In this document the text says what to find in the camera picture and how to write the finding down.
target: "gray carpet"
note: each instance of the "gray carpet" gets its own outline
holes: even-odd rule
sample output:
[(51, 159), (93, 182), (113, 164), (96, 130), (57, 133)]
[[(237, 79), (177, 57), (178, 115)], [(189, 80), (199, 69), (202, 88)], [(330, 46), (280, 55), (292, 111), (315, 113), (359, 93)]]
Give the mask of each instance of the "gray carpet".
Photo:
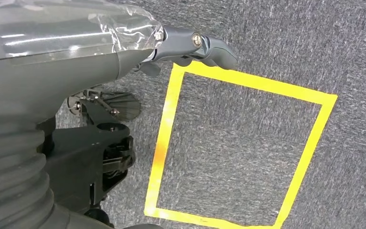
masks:
[[(366, 0), (130, 0), (164, 24), (228, 42), (238, 70), (339, 96), (283, 228), (366, 228)], [(148, 177), (171, 64), (106, 87), (135, 94), (137, 162), (103, 207), (116, 228), (146, 217)], [(187, 74), (158, 207), (272, 225), (320, 106)], [(76, 126), (63, 107), (59, 127)]]

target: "yellow square marking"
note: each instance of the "yellow square marking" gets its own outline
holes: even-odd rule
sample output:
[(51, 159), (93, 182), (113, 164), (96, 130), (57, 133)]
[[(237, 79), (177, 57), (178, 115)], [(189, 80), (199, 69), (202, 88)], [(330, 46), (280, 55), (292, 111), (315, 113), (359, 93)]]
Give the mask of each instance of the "yellow square marking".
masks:
[[(293, 179), (285, 195), (283, 204), (281, 205), (277, 219), (272, 226), (242, 226), (231, 223), (223, 219), (214, 219), (202, 217), (178, 211), (172, 211), (162, 208), (157, 208), (157, 201), (159, 190), (161, 187), (161, 180), (163, 169), (165, 166), (166, 154), (169, 146), (169, 140), (172, 133), (174, 116), (176, 113), (177, 102), (179, 100), (180, 89), (182, 87), (183, 77), (185, 73), (192, 73), (199, 76), (234, 83), (240, 86), (250, 87), (257, 90), (280, 94), (311, 103), (321, 104), (318, 117), (312, 127), (311, 134), (308, 137), (305, 148), (302, 152), (298, 166), (295, 170)], [(224, 70), (219, 67), (208, 67), (201, 62), (192, 62), (187, 67), (181, 67), (177, 64), (173, 66), (172, 73), (169, 80), (169, 86), (166, 93), (165, 105), (163, 107), (163, 114), (161, 125), (159, 127), (158, 140), (155, 148), (155, 155), (153, 158), (151, 175), (149, 178), (148, 191), (145, 201), (144, 214), (150, 217), (169, 219), (173, 221), (192, 223), (206, 227), (224, 228), (224, 229), (238, 229), (238, 228), (281, 228), (285, 219), (291, 211), (291, 207), (295, 201), (297, 192), (301, 186), (302, 180), (308, 169), (309, 162), (314, 154), (316, 145), (322, 131), (329, 119), (330, 113), (337, 100), (337, 95), (327, 94), (308, 88), (283, 83), (256, 75), (250, 75), (232, 70)]]

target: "black mechanical part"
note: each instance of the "black mechanical part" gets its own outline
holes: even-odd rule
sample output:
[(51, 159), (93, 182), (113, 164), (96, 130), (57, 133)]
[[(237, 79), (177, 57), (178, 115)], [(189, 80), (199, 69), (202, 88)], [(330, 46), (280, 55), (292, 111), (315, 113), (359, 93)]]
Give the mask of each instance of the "black mechanical part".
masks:
[(128, 127), (94, 102), (82, 100), (81, 109), (90, 122), (83, 127), (53, 131), (55, 146), (52, 152), (43, 153), (47, 156), (44, 169), (50, 176), (55, 201), (86, 214), (124, 180), (135, 154)]

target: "bolt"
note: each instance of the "bolt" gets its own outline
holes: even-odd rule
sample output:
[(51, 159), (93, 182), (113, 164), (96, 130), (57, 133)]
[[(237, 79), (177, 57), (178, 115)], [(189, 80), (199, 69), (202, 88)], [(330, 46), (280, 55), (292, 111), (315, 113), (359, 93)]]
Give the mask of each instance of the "bolt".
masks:
[(113, 109), (110, 113), (113, 115), (117, 115), (120, 112), (117, 109)]
[(75, 109), (79, 110), (81, 108), (81, 103), (76, 102), (74, 107), (75, 107)]
[(193, 36), (192, 36), (192, 41), (193, 41), (193, 45), (196, 47), (196, 48), (200, 48), (203, 41), (201, 39), (201, 35), (198, 34), (198, 33), (193, 33)]

